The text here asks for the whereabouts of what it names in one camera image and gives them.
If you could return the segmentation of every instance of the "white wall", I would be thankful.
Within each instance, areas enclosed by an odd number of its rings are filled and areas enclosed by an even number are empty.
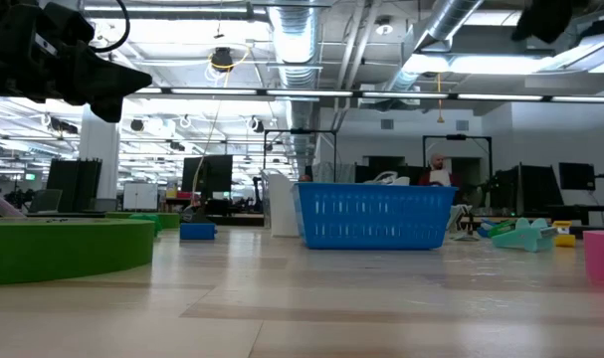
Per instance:
[[[320,111],[321,128],[329,129],[332,124],[333,109],[322,108]],[[402,138],[424,134],[456,133],[456,121],[468,120],[470,130],[465,134],[480,135],[482,121],[469,109],[444,109],[445,122],[439,123],[438,110],[423,113],[421,110],[390,110],[379,112],[373,109],[351,109],[346,114],[339,130],[341,137],[383,137]],[[381,119],[394,119],[394,129],[381,129]]]
[[[517,161],[512,150],[513,119],[512,103],[505,103],[483,117],[483,134],[492,137],[494,170],[507,170]]]
[[[483,117],[483,129],[494,140],[496,169],[551,165],[558,182],[559,162],[590,163],[604,173],[604,104],[508,103]],[[604,180],[594,196],[604,205]],[[562,197],[566,205],[596,205],[585,191],[563,190]],[[601,225],[600,213],[590,222]]]
[[[328,129],[332,122],[332,109],[321,109],[322,129]],[[337,162],[344,164],[363,164],[366,156],[403,156],[406,164],[423,165],[423,135],[456,134],[456,120],[468,120],[470,130],[467,135],[481,135],[482,121],[471,110],[443,110],[444,123],[437,122],[438,110],[423,113],[420,110],[390,110],[379,112],[372,109],[351,109],[337,136]],[[394,129],[381,129],[381,119],[394,119]],[[434,153],[450,157],[482,158],[482,176],[487,179],[487,144],[472,140],[446,141],[428,139],[426,158]],[[332,162],[332,147],[323,141],[317,143],[315,161]]]

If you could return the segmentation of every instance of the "white pillar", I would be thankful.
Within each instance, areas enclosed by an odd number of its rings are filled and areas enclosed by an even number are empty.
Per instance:
[[[115,199],[119,151],[120,125],[105,122],[96,116],[86,104],[83,107],[79,157],[102,160],[97,198]]]

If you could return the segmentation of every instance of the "metal frame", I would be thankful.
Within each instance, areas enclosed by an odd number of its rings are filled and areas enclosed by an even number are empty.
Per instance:
[[[269,133],[289,133],[289,134],[332,134],[332,181],[334,183],[337,182],[337,131],[336,130],[315,130],[315,129],[265,129],[264,130],[264,163],[262,165],[262,170],[266,169],[266,157],[267,157],[267,143]]]
[[[488,143],[488,157],[489,157],[489,166],[490,166],[490,177],[488,180],[492,180],[492,177],[494,175],[494,168],[493,168],[493,159],[492,159],[492,138],[490,136],[484,136],[484,135],[465,135],[465,134],[449,134],[449,135],[424,135],[422,137],[422,145],[423,145],[423,167],[427,168],[427,161],[426,161],[426,155],[425,155],[425,151],[426,151],[426,144],[427,144],[427,140],[429,138],[441,138],[441,139],[445,139],[445,140],[455,140],[455,141],[464,141],[467,139],[483,139]]]

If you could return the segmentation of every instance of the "ventilation duct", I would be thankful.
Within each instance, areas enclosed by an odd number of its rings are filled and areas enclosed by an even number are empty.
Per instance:
[[[449,50],[452,46],[452,37],[459,31],[461,26],[470,18],[472,13],[481,6],[483,0],[437,0],[434,4],[432,15],[426,20],[426,25],[420,31],[412,27],[408,32],[408,44],[406,64],[408,59],[416,50],[420,50],[436,43],[442,43],[443,49]],[[383,90],[407,91],[421,76],[421,73],[399,70],[388,82]],[[388,110],[400,107],[397,100],[384,100],[373,105],[378,110]]]
[[[279,63],[303,65],[313,63],[317,56],[319,10],[312,7],[270,7],[273,24],[273,44]],[[317,69],[304,67],[279,68],[282,87],[290,90],[315,89]],[[310,129],[318,115],[312,101],[287,102],[289,128]],[[307,155],[307,141],[292,136],[293,151],[297,156]]]

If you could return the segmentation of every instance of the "light blue toy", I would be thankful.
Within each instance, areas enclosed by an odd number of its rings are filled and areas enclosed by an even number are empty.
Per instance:
[[[497,248],[525,249],[531,253],[553,248],[553,237],[558,235],[555,228],[547,225],[544,219],[536,219],[533,224],[529,220],[520,218],[516,221],[513,231],[500,234],[492,238]]]

